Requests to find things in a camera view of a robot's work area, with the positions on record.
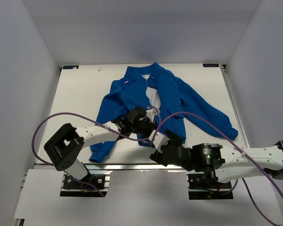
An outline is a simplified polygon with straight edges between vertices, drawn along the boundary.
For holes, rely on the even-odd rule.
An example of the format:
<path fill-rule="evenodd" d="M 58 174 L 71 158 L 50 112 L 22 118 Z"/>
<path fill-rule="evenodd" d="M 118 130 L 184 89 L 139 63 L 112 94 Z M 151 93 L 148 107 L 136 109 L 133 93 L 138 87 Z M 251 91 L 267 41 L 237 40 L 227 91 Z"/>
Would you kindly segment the blue fleece jacket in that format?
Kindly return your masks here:
<path fill-rule="evenodd" d="M 92 81 L 101 105 L 97 122 L 106 123 L 136 106 L 152 105 L 160 110 L 160 132 L 169 129 L 186 145 L 198 144 L 198 132 L 207 138 L 227 136 L 236 140 L 237 123 L 223 106 L 229 102 L 218 67 L 201 67 L 199 72 L 187 65 L 168 70 L 157 63 L 145 67 L 129 66 L 124 76 L 111 80 L 101 76 Z"/>

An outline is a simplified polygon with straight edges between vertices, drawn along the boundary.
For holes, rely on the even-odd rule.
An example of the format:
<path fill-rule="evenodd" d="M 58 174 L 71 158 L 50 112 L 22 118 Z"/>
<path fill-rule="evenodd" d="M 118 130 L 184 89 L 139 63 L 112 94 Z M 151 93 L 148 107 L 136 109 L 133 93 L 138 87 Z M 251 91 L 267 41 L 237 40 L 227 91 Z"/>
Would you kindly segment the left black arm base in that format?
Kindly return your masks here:
<path fill-rule="evenodd" d="M 91 177 L 85 182 L 77 182 L 73 178 L 64 173 L 60 197 L 87 197 L 87 198 L 103 198 L 106 196 L 109 188 L 110 173 L 104 171 L 92 171 Z"/>

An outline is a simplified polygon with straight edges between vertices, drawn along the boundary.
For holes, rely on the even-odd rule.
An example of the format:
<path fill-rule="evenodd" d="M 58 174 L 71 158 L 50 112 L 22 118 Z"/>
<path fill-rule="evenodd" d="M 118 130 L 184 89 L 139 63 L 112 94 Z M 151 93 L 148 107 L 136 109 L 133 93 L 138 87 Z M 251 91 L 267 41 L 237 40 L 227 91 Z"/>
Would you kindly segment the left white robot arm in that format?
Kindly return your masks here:
<path fill-rule="evenodd" d="M 155 107 L 145 110 L 137 106 L 105 124 L 95 122 L 91 127 L 75 128 L 66 123 L 45 143 L 44 150 L 57 171 L 64 171 L 75 184 L 85 188 L 92 176 L 77 158 L 80 151 L 95 144 L 129 139 L 131 134 L 148 140 L 157 125 L 155 116 L 159 116 Z"/>

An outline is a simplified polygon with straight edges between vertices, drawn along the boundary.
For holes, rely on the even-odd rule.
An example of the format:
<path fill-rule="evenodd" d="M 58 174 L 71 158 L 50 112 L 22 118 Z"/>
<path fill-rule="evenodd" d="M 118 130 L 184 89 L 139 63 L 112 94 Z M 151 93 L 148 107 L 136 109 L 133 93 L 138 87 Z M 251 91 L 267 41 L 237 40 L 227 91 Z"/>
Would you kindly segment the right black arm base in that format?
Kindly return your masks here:
<path fill-rule="evenodd" d="M 188 173 L 188 196 L 190 200 L 232 200 L 231 182 L 220 183 L 213 172 Z"/>

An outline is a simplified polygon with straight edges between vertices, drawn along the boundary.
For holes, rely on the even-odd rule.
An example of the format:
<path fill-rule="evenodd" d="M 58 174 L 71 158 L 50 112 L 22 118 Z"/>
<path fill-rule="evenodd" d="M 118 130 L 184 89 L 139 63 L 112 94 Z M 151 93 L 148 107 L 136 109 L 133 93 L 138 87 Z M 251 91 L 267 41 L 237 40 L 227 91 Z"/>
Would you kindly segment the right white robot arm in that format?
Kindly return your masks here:
<path fill-rule="evenodd" d="M 203 173 L 201 182 L 210 188 L 263 173 L 283 180 L 283 141 L 272 147 L 244 148 L 239 152 L 235 147 L 210 143 L 184 147 L 183 140 L 169 130 L 165 134 L 154 130 L 149 140 L 156 149 L 150 159 L 163 166 Z"/>

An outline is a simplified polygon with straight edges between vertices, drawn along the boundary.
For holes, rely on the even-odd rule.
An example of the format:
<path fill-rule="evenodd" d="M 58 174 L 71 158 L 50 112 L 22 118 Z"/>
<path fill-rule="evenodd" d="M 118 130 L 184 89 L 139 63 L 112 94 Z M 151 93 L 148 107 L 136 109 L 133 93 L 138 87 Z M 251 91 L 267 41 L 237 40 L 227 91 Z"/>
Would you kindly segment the left blue table label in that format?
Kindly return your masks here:
<path fill-rule="evenodd" d="M 78 68 L 79 68 L 78 65 L 64 65 L 62 69 L 63 70 L 76 70 Z"/>

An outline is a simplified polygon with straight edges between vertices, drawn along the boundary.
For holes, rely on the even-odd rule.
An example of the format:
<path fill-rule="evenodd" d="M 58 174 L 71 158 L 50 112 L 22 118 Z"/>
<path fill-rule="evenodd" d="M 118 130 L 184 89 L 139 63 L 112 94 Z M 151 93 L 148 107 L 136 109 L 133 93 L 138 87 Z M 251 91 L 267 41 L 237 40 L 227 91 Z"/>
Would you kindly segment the blue table label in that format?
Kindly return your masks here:
<path fill-rule="evenodd" d="M 219 67 L 219 64 L 214 64 L 214 63 L 204 63 L 202 65 L 203 65 L 203 67 L 208 67 L 208 68 Z"/>
<path fill-rule="evenodd" d="M 78 65 L 64 65 L 62 69 L 63 70 L 76 70 L 78 68 L 79 68 Z"/>

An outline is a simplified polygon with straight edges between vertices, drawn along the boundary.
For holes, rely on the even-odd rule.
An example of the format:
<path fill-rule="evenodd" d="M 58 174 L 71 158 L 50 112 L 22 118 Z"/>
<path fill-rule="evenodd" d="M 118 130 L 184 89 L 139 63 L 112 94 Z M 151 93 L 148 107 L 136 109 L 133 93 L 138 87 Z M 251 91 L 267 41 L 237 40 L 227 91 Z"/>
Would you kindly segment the right blue table label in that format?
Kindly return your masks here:
<path fill-rule="evenodd" d="M 219 64 L 214 64 L 214 63 L 204 63 L 202 65 L 203 65 L 203 67 L 208 67 L 208 68 L 219 67 Z"/>

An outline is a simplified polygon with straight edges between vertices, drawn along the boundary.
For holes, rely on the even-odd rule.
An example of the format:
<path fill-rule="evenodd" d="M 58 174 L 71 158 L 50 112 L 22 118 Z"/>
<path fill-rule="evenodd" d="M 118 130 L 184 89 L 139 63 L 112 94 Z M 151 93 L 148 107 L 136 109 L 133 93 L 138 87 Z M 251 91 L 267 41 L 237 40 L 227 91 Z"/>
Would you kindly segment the aluminium table front rail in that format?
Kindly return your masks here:
<path fill-rule="evenodd" d="M 77 163 L 69 167 L 70 172 L 80 170 L 183 170 L 182 167 L 175 165 L 163 166 L 159 164 L 86 164 Z"/>

